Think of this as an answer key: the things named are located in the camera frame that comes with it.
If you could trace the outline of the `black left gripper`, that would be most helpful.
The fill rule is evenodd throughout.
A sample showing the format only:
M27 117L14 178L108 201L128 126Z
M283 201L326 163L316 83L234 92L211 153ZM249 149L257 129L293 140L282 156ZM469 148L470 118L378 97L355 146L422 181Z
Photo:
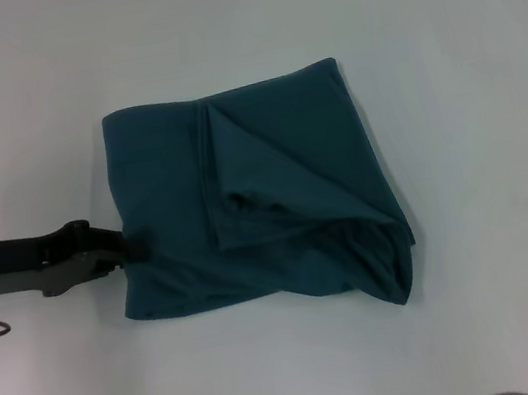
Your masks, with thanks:
M48 235L0 241L0 295L38 291L60 296L72 287L151 257L147 230L120 233L72 221Z

